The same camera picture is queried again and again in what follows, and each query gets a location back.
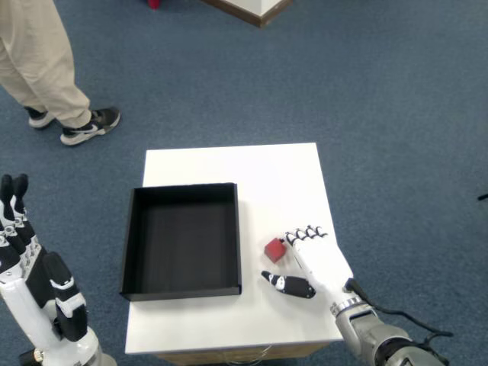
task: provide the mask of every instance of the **khaki trousers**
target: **khaki trousers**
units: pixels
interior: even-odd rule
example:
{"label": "khaki trousers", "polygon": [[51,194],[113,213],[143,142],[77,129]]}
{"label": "khaki trousers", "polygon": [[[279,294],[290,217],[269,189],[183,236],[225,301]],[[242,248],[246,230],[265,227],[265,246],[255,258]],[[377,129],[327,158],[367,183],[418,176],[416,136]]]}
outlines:
{"label": "khaki trousers", "polygon": [[0,0],[0,85],[21,105],[77,128],[91,117],[53,0]]}

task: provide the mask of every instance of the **white shoe sole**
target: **white shoe sole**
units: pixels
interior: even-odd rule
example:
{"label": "white shoe sole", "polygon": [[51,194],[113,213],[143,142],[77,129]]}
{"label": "white shoe sole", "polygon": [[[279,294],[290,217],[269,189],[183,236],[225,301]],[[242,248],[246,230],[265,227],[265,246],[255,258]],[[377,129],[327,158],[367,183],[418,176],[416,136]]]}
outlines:
{"label": "white shoe sole", "polygon": [[46,114],[44,118],[41,118],[40,120],[33,120],[32,118],[29,117],[29,126],[37,130],[40,130],[41,128],[44,128],[48,124],[53,122],[55,119],[56,118],[49,112]]}
{"label": "white shoe sole", "polygon": [[60,139],[61,142],[67,146],[78,145],[79,143],[84,143],[85,141],[90,140],[92,137],[105,135],[106,133],[112,131],[119,124],[119,121],[120,121],[120,114],[117,116],[117,119],[106,129],[101,128],[100,130],[94,133],[80,133],[74,137],[66,137],[63,133],[61,134]]}

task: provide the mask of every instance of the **black box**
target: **black box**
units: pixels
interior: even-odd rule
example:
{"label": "black box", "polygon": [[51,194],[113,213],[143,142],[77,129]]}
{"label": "black box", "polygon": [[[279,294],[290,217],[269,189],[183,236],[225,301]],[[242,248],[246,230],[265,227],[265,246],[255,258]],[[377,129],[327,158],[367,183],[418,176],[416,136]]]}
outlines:
{"label": "black box", "polygon": [[182,299],[241,289],[237,185],[133,189],[122,296]]}

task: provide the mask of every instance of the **wooden baseboard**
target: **wooden baseboard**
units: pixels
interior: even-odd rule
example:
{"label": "wooden baseboard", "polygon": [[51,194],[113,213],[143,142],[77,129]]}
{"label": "wooden baseboard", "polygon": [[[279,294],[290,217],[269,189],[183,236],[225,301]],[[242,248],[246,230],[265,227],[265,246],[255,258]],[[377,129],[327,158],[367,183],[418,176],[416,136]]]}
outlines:
{"label": "wooden baseboard", "polygon": [[196,353],[175,353],[158,355],[159,358],[178,366],[196,364],[220,364],[250,362],[257,359],[302,358],[326,347],[328,343],[304,345],[274,345],[272,347],[235,348]]}
{"label": "wooden baseboard", "polygon": [[265,14],[259,16],[250,11],[240,8],[239,6],[231,4],[226,0],[202,0],[202,1],[260,28],[268,24],[274,17],[280,14],[283,11],[283,9],[285,9],[292,2],[292,0],[281,0]]}

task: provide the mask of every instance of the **shoe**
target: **shoe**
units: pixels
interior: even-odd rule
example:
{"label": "shoe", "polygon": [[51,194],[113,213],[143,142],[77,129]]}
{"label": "shoe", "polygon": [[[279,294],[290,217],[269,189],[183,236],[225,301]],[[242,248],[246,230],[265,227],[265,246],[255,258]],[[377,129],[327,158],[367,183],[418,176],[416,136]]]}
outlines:
{"label": "shoe", "polygon": [[68,146],[78,145],[94,136],[105,135],[118,125],[120,112],[116,108],[91,111],[91,120],[80,128],[63,128],[61,142]]}
{"label": "shoe", "polygon": [[49,112],[40,113],[30,107],[25,107],[25,110],[29,113],[29,126],[36,128],[38,130],[47,127],[48,124],[50,124],[56,119]]}

